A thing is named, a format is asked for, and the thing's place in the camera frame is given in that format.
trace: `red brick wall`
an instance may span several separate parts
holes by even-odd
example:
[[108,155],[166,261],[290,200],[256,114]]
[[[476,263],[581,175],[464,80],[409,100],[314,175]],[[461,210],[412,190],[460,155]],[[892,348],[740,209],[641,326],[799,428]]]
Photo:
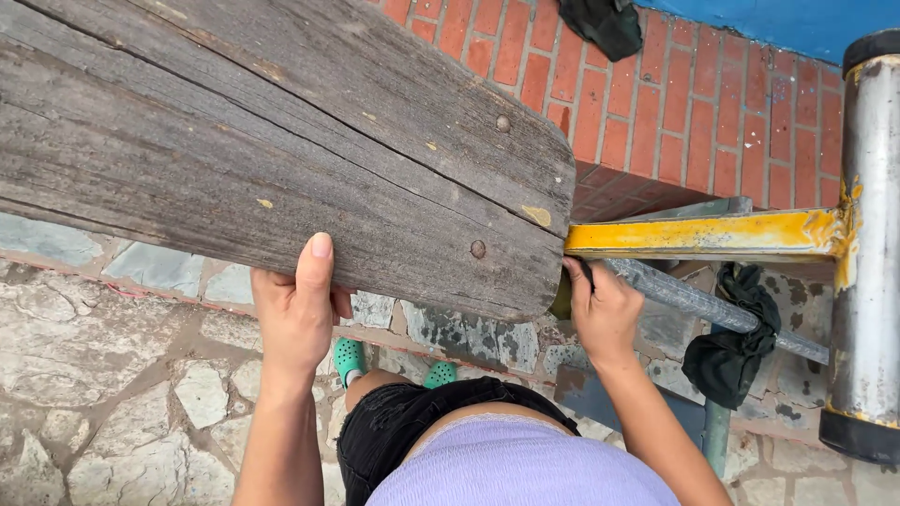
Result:
[[374,3],[556,123],[577,160],[576,221],[738,194],[764,209],[837,203],[834,67],[649,9],[643,50],[612,64],[556,0]]

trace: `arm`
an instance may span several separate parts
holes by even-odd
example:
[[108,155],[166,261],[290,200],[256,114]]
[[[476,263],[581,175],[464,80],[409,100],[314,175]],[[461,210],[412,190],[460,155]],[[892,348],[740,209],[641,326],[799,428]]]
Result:
[[602,262],[590,265],[592,293],[578,261],[565,258],[563,263],[571,278],[575,328],[622,423],[628,452],[655,471],[682,506],[731,505],[716,473],[635,357],[644,296]]
[[352,317],[351,291],[330,290],[333,266],[331,237],[318,233],[303,248],[296,276],[250,271],[263,369],[233,506],[324,502],[312,381],[338,315]]

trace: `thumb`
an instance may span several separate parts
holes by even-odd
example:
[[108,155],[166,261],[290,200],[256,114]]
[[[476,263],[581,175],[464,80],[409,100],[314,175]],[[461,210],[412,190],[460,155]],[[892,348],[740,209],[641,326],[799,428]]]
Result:
[[562,257],[562,264],[571,279],[571,308],[573,312],[586,310],[590,305],[590,281],[581,269],[581,262],[572,257]]
[[335,255],[331,236],[326,232],[317,232],[300,253],[297,260],[297,289],[329,295],[331,287],[331,271],[334,268]]

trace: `forearm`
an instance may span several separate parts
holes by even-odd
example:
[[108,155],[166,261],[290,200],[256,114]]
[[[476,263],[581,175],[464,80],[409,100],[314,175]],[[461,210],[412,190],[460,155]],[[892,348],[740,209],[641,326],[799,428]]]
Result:
[[637,359],[617,366],[595,363],[594,367],[622,424],[628,452],[655,471],[682,506],[730,505],[712,467]]
[[321,506],[322,468],[316,435],[314,372],[273,377],[263,366],[233,506]]

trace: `metal bolt head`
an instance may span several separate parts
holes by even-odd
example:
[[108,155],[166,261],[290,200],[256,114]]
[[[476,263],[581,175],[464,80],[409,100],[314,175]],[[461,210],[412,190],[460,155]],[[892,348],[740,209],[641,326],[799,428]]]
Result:
[[509,118],[505,115],[501,114],[497,116],[497,130],[503,133],[509,133],[512,129],[512,123],[509,122]]
[[484,258],[484,254],[487,253],[487,249],[484,247],[484,243],[480,240],[476,240],[472,243],[472,246],[469,248],[469,251],[472,253],[472,256],[481,260]]

